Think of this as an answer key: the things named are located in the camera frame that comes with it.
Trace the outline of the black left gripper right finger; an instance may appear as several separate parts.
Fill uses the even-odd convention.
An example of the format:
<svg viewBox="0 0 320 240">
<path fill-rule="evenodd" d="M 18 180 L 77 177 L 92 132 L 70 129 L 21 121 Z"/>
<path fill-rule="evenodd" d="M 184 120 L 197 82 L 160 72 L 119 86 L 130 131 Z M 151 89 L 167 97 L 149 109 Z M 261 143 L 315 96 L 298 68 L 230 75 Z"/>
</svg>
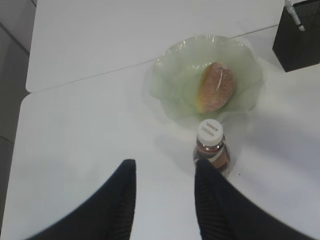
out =
<svg viewBox="0 0 320 240">
<path fill-rule="evenodd" d="M 293 176 L 246 174 L 234 183 L 206 159 L 195 165 L 194 200 L 203 240 L 317 240 L 320 190 Z"/>
</svg>

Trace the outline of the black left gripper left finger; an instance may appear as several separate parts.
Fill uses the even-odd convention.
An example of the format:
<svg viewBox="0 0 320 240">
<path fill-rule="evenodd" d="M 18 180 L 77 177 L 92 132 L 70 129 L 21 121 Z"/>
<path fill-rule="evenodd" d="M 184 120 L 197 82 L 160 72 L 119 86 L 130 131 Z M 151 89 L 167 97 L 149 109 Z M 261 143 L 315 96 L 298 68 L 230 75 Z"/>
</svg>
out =
<svg viewBox="0 0 320 240">
<path fill-rule="evenodd" d="M 135 216 L 136 195 L 136 162 L 126 159 L 89 199 L 31 239 L 128 240 Z"/>
</svg>

